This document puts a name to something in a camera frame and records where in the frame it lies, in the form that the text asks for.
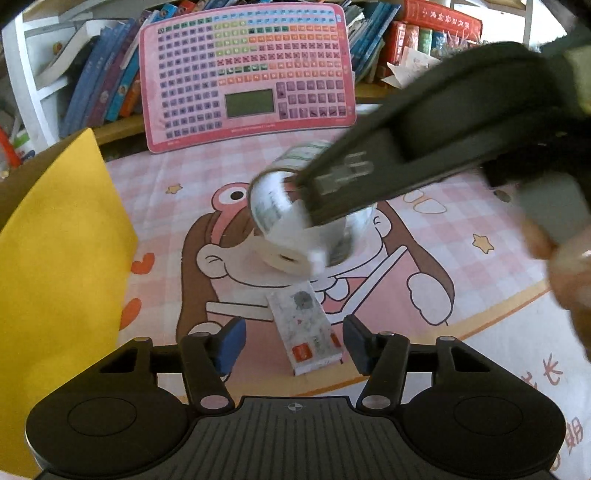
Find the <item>person right hand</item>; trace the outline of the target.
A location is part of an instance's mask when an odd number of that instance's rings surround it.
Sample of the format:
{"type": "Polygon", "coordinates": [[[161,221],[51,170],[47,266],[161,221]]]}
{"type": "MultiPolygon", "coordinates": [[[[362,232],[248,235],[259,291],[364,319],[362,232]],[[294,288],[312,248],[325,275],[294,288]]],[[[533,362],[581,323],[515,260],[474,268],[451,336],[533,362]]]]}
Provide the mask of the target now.
{"type": "Polygon", "coordinates": [[[591,263],[590,227],[561,245],[534,222],[524,219],[522,233],[532,257],[544,260],[549,285],[557,303],[570,312],[576,337],[590,360],[591,349],[591,263]]]}

